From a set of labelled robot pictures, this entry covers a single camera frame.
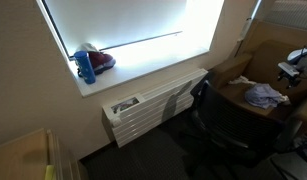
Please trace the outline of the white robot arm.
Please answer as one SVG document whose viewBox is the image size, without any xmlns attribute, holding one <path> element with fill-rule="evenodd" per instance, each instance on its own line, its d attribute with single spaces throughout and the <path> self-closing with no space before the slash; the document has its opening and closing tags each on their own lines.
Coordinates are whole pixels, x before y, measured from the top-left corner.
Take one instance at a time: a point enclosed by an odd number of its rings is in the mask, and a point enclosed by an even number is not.
<svg viewBox="0 0 307 180">
<path fill-rule="evenodd" d="M 287 61 L 298 70 L 307 70 L 307 45 L 292 51 Z"/>
</svg>

